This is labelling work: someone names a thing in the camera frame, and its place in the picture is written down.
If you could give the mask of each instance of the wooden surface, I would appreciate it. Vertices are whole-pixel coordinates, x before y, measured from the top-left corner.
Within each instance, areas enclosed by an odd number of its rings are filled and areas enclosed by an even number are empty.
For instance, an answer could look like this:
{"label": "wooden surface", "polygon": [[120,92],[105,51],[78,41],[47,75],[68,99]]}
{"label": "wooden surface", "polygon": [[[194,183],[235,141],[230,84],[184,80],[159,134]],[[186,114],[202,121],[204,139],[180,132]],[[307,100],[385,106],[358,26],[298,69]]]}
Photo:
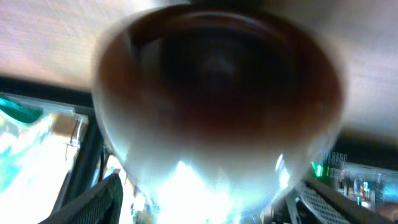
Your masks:
{"label": "wooden surface", "polygon": [[[0,0],[0,72],[89,91],[104,31],[170,1]],[[264,8],[322,36],[338,55],[349,86],[346,128],[398,138],[398,1],[268,1]]]}

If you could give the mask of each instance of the green led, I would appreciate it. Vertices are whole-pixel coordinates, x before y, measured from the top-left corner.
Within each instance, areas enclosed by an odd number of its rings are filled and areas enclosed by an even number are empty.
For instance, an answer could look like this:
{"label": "green led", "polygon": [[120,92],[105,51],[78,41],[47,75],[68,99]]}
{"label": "green led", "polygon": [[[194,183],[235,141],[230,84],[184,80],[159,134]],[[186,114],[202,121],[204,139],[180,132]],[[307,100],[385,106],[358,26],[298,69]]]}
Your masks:
{"label": "green led", "polygon": [[322,176],[323,167],[321,165],[317,165],[317,177]]}

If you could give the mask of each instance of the black cable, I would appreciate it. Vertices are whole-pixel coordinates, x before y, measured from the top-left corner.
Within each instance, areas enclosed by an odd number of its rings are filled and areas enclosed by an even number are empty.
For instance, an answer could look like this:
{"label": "black cable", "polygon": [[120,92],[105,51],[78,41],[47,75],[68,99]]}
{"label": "black cable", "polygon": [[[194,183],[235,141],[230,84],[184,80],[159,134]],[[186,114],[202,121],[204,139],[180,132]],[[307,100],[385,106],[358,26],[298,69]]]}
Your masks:
{"label": "black cable", "polygon": [[[74,134],[75,131],[76,131],[77,123],[78,123],[78,122],[79,122],[79,120],[77,119],[77,120],[76,120],[76,123],[75,123],[75,125],[74,125],[74,127],[73,127],[72,133],[71,133],[71,135],[70,135],[69,144],[71,144],[71,145],[72,145],[73,134]],[[65,161],[68,160],[67,152],[68,152],[68,146],[69,146],[69,144],[67,144],[67,148],[66,148],[66,150],[65,150]]]}
{"label": "black cable", "polygon": [[101,157],[99,162],[99,174],[98,174],[98,182],[100,182],[104,177],[104,149],[101,151]]}

